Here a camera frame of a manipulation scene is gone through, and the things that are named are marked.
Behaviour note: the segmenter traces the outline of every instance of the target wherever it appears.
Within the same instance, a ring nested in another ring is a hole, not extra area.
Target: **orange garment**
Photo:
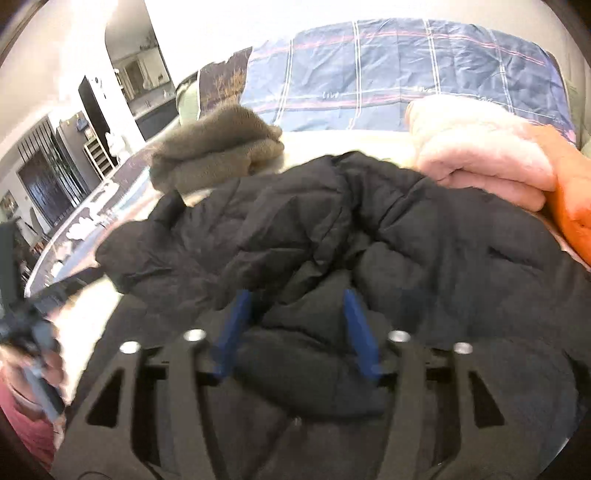
[[[545,192],[556,225],[574,250],[591,265],[591,160],[549,125],[530,125],[532,139],[556,174],[556,191]]]

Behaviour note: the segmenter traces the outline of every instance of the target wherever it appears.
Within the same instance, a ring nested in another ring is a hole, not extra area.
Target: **blue sheet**
[[[405,131],[407,105],[436,93],[498,103],[574,142],[562,80],[544,50],[442,20],[354,21],[268,41],[249,58],[241,104],[285,131]]]

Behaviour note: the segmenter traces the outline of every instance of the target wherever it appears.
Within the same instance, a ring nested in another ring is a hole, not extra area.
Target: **jacket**
[[[72,415],[123,342],[151,348],[207,330],[204,313],[242,288],[256,294],[232,378],[204,388],[230,478],[358,480],[379,465],[391,395],[359,373],[348,288],[382,330],[442,350],[473,344],[477,374],[540,468],[576,426],[575,372],[591,365],[589,275],[538,219],[481,190],[357,152],[326,156],[231,180],[193,208],[171,192],[147,220],[113,231],[96,259],[125,295]],[[425,468],[457,437],[452,388],[432,383]]]

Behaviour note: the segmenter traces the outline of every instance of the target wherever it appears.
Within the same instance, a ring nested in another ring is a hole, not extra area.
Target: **folded brown blanket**
[[[161,192],[187,194],[260,170],[283,152],[280,127],[237,103],[218,106],[152,147],[150,179]]]

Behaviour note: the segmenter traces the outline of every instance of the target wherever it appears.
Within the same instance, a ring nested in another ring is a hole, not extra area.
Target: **silver bolt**
[[[472,353],[473,348],[469,343],[458,342],[453,346],[453,351],[459,353],[460,355],[468,355]]]
[[[187,330],[183,334],[183,338],[188,342],[198,342],[199,340],[203,340],[205,336],[205,330],[201,330],[200,328],[196,328],[195,330]]]
[[[125,342],[119,347],[121,353],[131,355],[137,353],[142,346],[138,342]]]
[[[404,343],[410,340],[410,334],[404,330],[392,330],[388,334],[388,339],[391,342]]]

